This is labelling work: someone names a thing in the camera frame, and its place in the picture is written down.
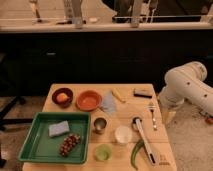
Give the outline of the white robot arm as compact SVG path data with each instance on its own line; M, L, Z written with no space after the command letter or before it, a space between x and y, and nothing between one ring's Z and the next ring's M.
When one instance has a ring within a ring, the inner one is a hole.
M168 124L185 100L197 105L202 114L213 118L213 87L204 83L207 69L204 64L192 61L168 70L165 86L158 94L162 121Z

